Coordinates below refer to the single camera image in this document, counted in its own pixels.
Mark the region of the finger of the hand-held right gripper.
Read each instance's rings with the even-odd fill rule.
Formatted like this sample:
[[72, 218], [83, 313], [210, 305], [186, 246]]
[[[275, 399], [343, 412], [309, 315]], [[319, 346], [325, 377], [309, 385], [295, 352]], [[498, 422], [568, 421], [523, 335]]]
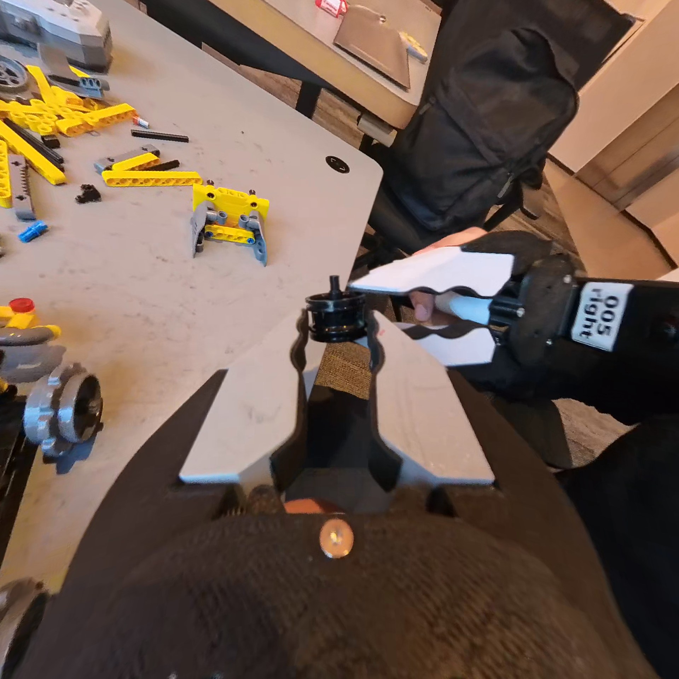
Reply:
[[491, 300], [510, 281], [514, 264], [515, 256], [509, 253], [447, 246], [372, 269], [348, 287], [403, 299], [422, 291], [434, 296], [437, 310], [489, 325]]
[[496, 343], [487, 327], [470, 321], [457, 325], [387, 323], [376, 335], [354, 340], [378, 352], [380, 367], [468, 367], [489, 364]]

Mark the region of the yellow grey toy claw assembly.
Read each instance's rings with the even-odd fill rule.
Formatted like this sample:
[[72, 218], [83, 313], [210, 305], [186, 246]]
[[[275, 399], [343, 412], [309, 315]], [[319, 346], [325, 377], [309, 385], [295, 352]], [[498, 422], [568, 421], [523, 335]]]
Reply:
[[212, 183], [195, 184], [192, 191], [193, 212], [190, 219], [190, 257], [204, 249], [207, 241], [245, 246], [255, 259], [267, 266], [265, 234], [269, 200], [254, 191], [248, 193]]

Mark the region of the person's right hand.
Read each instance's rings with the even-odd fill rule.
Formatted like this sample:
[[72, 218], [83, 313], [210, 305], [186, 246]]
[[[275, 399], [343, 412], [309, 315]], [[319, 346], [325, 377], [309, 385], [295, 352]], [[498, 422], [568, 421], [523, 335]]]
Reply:
[[[488, 235], [488, 233], [484, 229], [480, 227], [470, 227], [461, 232], [450, 234], [441, 240], [416, 251], [413, 256], [419, 256], [436, 249], [455, 246], [460, 247], [486, 235]], [[410, 301], [413, 307], [414, 317], [418, 323], [426, 325], [446, 325], [452, 319], [451, 316], [437, 310], [435, 296], [432, 293], [413, 291], [410, 293]]]

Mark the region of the long yellow toy beam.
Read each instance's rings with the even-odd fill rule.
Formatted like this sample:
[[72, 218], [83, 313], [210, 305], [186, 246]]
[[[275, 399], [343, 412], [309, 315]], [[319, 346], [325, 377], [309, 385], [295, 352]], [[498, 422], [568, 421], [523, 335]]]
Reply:
[[187, 171], [107, 170], [101, 174], [108, 187], [174, 187], [202, 185], [198, 173]]

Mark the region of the yellow toy vehicle model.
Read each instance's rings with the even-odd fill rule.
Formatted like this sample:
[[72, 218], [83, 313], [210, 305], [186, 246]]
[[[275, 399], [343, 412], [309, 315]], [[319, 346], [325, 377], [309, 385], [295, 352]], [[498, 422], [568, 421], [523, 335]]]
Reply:
[[2, 559], [36, 454], [56, 462], [100, 429], [100, 382], [80, 363], [63, 362], [60, 335], [28, 298], [1, 307]]

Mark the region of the tan office desk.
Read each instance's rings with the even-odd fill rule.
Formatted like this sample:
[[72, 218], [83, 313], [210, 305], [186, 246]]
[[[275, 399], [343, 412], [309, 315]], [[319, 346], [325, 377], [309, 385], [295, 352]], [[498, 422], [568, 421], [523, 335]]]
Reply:
[[409, 66], [404, 89], [334, 43], [341, 24], [314, 1], [143, 1], [149, 17], [233, 63], [300, 81], [296, 110], [312, 118], [327, 90], [391, 128], [418, 108], [429, 64]]

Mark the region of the yellow holed toy beam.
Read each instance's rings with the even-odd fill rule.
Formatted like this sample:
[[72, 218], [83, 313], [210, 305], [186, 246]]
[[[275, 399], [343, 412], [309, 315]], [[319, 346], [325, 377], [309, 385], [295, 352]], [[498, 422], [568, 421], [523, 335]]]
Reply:
[[78, 137], [116, 123], [132, 120], [136, 116], [137, 110], [125, 103], [88, 112], [65, 108], [58, 114], [56, 130], [66, 137]]

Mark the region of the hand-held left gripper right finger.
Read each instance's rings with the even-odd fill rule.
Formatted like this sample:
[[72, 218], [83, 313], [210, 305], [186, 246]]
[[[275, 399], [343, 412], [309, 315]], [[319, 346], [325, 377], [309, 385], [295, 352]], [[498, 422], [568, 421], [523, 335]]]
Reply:
[[369, 469], [381, 486], [491, 486], [494, 473], [447, 369], [380, 312], [367, 322]]

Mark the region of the black toy wheel rim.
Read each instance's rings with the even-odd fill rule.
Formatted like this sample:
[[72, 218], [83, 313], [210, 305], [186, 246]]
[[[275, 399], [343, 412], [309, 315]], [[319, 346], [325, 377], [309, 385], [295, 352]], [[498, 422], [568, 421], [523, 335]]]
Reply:
[[332, 344], [367, 336], [366, 296], [352, 291], [329, 291], [306, 298], [309, 335], [315, 342]]

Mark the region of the black backpack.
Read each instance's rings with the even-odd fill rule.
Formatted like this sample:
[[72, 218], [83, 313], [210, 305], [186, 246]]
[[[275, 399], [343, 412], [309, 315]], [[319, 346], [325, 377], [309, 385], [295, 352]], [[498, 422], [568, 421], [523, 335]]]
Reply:
[[416, 223], [430, 231], [490, 210], [547, 157], [579, 106], [563, 51], [507, 1], [454, 1], [422, 99], [390, 147], [369, 156]]

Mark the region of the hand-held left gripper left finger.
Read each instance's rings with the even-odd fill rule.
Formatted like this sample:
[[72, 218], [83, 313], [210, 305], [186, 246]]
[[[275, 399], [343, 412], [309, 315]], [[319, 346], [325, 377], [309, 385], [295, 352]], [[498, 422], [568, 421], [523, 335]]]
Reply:
[[307, 313], [288, 314], [226, 370], [179, 472], [186, 484], [282, 485], [274, 454], [306, 401]]

